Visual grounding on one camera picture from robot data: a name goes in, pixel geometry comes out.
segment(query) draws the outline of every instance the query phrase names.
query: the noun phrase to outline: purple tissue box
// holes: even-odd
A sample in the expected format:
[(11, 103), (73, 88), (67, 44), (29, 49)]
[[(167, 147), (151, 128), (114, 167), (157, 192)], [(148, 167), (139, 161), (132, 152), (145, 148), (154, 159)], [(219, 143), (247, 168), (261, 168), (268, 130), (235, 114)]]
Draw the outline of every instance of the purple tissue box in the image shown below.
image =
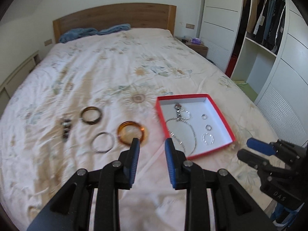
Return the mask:
[(199, 38), (192, 38), (192, 43), (201, 44), (201, 41), (199, 40)]

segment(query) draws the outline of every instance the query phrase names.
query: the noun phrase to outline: bed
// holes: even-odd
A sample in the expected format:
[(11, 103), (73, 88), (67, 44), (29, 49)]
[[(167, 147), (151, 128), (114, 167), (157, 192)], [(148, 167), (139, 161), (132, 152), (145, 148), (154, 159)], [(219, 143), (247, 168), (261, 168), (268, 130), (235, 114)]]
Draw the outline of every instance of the bed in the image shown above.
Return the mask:
[[(265, 142), (277, 136), (228, 77), (173, 37), (175, 16), (172, 5), (124, 3), (54, 21), (56, 41), (72, 28), (101, 30), (130, 23), (132, 29), (56, 44), (11, 98), (0, 119), (0, 201), (20, 231), (77, 169), (100, 169), (127, 149), (116, 141), (108, 153), (96, 154), (90, 142), (102, 131), (115, 135), (128, 120), (145, 126), (147, 138), (135, 184), (119, 196), (122, 230), (184, 230), (185, 192), (170, 185), (164, 134), (154, 109), (157, 96), (172, 94), (210, 94), (237, 140), (194, 162), (212, 171), (226, 168), (262, 209), (267, 208), (271, 199), (260, 192), (256, 171), (236, 153), (247, 148), (252, 136)], [(80, 121), (87, 106), (103, 111), (99, 124)], [(60, 124), (64, 116), (73, 124), (66, 143)], [(280, 166), (276, 158), (270, 161)]]

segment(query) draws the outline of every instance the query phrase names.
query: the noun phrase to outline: hanging clothes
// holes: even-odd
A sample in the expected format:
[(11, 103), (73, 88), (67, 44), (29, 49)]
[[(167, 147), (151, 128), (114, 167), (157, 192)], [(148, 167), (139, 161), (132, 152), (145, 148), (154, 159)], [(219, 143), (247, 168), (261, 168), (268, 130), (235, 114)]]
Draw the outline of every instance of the hanging clothes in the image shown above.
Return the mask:
[(264, 30), (265, 30), (265, 25), (266, 25), (266, 21), (267, 21), (267, 15), (268, 15), (268, 9), (269, 9), (269, 5), (270, 5), (271, 1), (272, 0), (266, 0), (266, 2), (265, 2), (265, 6), (264, 6), (262, 16), (261, 16), (261, 20), (260, 20), (260, 25), (259, 25), (256, 37), (255, 37), (255, 41), (259, 44), (261, 44), (262, 41), (263, 41), (263, 35), (264, 35)]
[(260, 0), (258, 7), (257, 7), (257, 21), (254, 27), (254, 35), (256, 35), (258, 32), (258, 28), (259, 28), (260, 20), (261, 20), (261, 14), (262, 14), (264, 6), (265, 6), (265, 0)]
[(279, 47), (280, 47), (280, 44), (281, 44), (284, 27), (285, 27), (285, 6), (284, 6), (284, 10), (283, 10), (282, 15), (281, 15), (280, 25), (279, 25), (279, 27), (277, 29), (277, 33), (276, 33), (275, 47), (272, 50), (272, 52), (274, 54), (278, 54), (278, 50), (279, 50)]
[(277, 38), (278, 27), (282, 20), (282, 12), (284, 11), (285, 2), (282, 0), (277, 0), (276, 11), (273, 15), (271, 26), (269, 28), (269, 37), (265, 45), (266, 48), (272, 50), (275, 47), (275, 41)]
[(251, 0), (247, 0), (246, 5), (243, 9), (240, 27), (238, 29), (239, 34), (242, 34), (242, 35), (244, 35), (246, 32), (246, 28), (247, 28), (247, 24), (249, 20), (250, 5), (251, 5)]
[(265, 29), (264, 29), (264, 34), (263, 34), (263, 40), (262, 40), (262, 45), (265, 45), (265, 42), (267, 41), (269, 30), (270, 30), (270, 25), (272, 22), (274, 10), (276, 8), (276, 0), (270, 0), (269, 2), (269, 9), (267, 11), (267, 19), (266, 19), (266, 24), (265, 24)]
[(252, 34), (254, 32), (254, 27), (257, 22), (257, 8), (260, 0), (253, 0), (251, 4), (251, 12), (250, 12), (250, 19), (247, 24), (247, 32)]

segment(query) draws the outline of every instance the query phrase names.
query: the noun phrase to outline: red box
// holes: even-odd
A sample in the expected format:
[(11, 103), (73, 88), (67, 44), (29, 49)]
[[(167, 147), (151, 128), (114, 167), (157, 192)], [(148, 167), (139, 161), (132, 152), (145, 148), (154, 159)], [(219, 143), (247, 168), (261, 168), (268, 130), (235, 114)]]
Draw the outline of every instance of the red box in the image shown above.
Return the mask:
[[(168, 122), (169, 125), (173, 125), (173, 129), (176, 129), (176, 131), (172, 130), (174, 135), (177, 136), (172, 138), (175, 146), (176, 144), (179, 145), (179, 141), (183, 142), (183, 144), (186, 142), (188, 144), (187, 147), (190, 147), (189, 153), (195, 147), (191, 154), (186, 154), (188, 156), (187, 159), (191, 160), (207, 155), (235, 141), (235, 136), (229, 124), (208, 94), (168, 95), (157, 98), (156, 110), (166, 138), (171, 137), (166, 121), (177, 117), (177, 112), (174, 108), (177, 102), (181, 104), (182, 110), (190, 112), (191, 118), (186, 120), (186, 122), (191, 125), (196, 135), (197, 144), (195, 143), (193, 131), (188, 124), (177, 122), (176, 120)], [(182, 112), (181, 114), (187, 114), (187, 116), (182, 115), (182, 117), (188, 118), (188, 113)], [(207, 125), (210, 125), (210, 131), (206, 130), (205, 127)]]

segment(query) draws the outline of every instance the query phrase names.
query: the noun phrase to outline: light switch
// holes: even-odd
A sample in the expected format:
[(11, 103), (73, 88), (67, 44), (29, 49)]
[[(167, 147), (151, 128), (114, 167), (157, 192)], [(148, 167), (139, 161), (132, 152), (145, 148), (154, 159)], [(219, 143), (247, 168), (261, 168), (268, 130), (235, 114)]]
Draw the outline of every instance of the light switch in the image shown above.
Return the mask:
[(194, 24), (187, 23), (186, 28), (195, 29), (195, 26), (194, 26)]

